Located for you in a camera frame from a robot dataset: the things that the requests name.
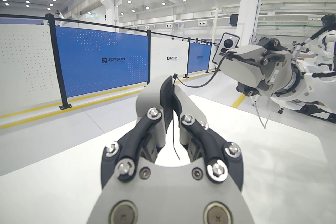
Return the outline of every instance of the speaker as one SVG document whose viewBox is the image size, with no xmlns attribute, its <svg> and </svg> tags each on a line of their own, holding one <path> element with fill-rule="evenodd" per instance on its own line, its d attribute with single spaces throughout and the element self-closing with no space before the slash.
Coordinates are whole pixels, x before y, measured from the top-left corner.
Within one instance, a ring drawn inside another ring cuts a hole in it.
<svg viewBox="0 0 336 224">
<path fill-rule="evenodd" d="M 232 27 L 236 27 L 237 26 L 237 21 L 238 21 L 238 14 L 231 14 L 231 16 L 230 16 L 230 25 Z"/>
</svg>

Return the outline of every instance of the black rubber pad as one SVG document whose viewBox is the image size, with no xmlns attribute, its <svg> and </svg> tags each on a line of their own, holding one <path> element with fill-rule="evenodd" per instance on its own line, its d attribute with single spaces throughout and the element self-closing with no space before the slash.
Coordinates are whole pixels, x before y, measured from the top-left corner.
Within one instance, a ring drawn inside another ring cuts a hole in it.
<svg viewBox="0 0 336 224">
<path fill-rule="evenodd" d="M 164 116 L 165 116 L 165 125 L 166 133 L 169 127 L 170 122 L 173 120 L 173 77 L 169 76 L 161 86 L 160 90 L 160 104 L 163 107 Z"/>
</svg>

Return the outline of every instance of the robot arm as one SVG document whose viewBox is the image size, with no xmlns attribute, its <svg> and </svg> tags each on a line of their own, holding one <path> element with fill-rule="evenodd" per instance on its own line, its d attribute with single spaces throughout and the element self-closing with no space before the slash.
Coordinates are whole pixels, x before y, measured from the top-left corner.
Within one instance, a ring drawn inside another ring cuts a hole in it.
<svg viewBox="0 0 336 224">
<path fill-rule="evenodd" d="M 239 146 L 209 128 L 205 115 L 171 76 L 148 84 L 136 108 L 136 126 L 103 150 L 102 193 L 88 224 L 254 223 L 241 195 Z M 168 168 L 154 163 L 173 110 L 191 163 Z"/>
</svg>

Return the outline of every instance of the robot end effector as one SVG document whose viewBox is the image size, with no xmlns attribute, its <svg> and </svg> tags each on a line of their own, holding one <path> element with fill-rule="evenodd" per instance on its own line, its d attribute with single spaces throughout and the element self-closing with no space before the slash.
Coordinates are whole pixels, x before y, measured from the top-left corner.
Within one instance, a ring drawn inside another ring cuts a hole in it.
<svg viewBox="0 0 336 224">
<path fill-rule="evenodd" d="M 215 56 L 224 55 L 217 52 Z M 237 91 L 246 96 L 271 97 L 282 88 L 290 88 L 295 69 L 292 55 L 283 51 L 276 38 L 263 37 L 257 45 L 246 45 L 226 52 L 218 67 L 238 81 Z"/>
</svg>

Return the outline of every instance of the blue panel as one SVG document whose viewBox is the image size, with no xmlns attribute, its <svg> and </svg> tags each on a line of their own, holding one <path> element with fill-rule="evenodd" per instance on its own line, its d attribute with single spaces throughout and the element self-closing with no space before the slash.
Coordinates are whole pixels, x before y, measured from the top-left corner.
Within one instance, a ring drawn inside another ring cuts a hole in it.
<svg viewBox="0 0 336 224">
<path fill-rule="evenodd" d="M 148 37 L 56 27 L 66 96 L 148 80 Z"/>
<path fill-rule="evenodd" d="M 188 73 L 208 69 L 211 45 L 190 43 Z"/>
</svg>

